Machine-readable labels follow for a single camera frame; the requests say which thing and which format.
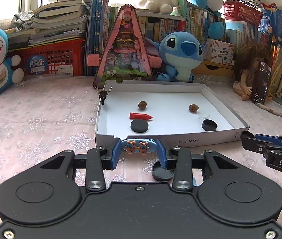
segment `wooden drawer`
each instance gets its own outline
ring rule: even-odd
[[[208,74],[208,75],[226,76],[232,78],[234,74],[233,68],[231,66],[226,66],[226,67],[227,68],[200,64],[197,68],[192,70],[192,73],[194,75]]]

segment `doll's hand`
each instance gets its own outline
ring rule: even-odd
[[[243,91],[245,92],[246,95],[250,95],[252,93],[251,89],[253,87],[246,87],[246,88],[243,88]]]

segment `red crayon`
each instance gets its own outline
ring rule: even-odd
[[[151,119],[151,118],[153,118],[152,116],[150,116],[150,115],[148,115],[148,114],[142,114],[142,113],[132,113],[132,112],[130,112],[130,119],[135,119],[135,120],[141,120],[141,119],[143,119],[143,120],[149,120],[149,119]]]

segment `plush toy nose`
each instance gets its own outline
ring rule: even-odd
[[[196,45],[193,42],[184,41],[182,42],[181,49],[188,57],[193,55],[196,51]]]

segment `brown hair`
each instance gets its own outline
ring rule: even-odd
[[[234,62],[234,81],[240,81],[241,70],[250,68],[254,58],[264,58],[265,63],[268,63],[268,52],[263,45],[248,43],[238,51]]]

